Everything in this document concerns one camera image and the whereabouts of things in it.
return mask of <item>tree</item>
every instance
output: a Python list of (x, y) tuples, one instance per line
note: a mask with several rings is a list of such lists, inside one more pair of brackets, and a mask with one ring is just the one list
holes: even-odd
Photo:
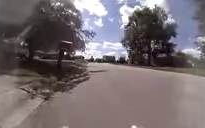
[(172, 45), (169, 40), (176, 37), (177, 25), (168, 21), (168, 15), (164, 9), (155, 6), (153, 9), (144, 7), (137, 9), (129, 17), (125, 26), (124, 38), (121, 41), (129, 51), (130, 59), (132, 54), (142, 58), (147, 54), (147, 64), (151, 65), (152, 56), (158, 51), (165, 50), (166, 54), (172, 52)]
[(126, 63), (126, 59), (125, 59), (125, 57), (119, 57), (119, 59), (118, 59), (118, 63), (120, 63), (120, 64), (124, 64), (124, 63)]
[(95, 36), (95, 32), (82, 30), (81, 13), (69, 0), (50, 4), (42, 1), (30, 19), (33, 29), (26, 36), (30, 58), (36, 50), (58, 50), (62, 41), (72, 42), (71, 47), (65, 46), (68, 54), (75, 50), (83, 51), (86, 39)]

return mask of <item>street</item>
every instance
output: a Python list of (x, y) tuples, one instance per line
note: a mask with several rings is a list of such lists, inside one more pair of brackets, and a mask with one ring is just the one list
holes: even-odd
[(204, 77), (111, 64), (89, 71), (17, 128), (205, 128)]

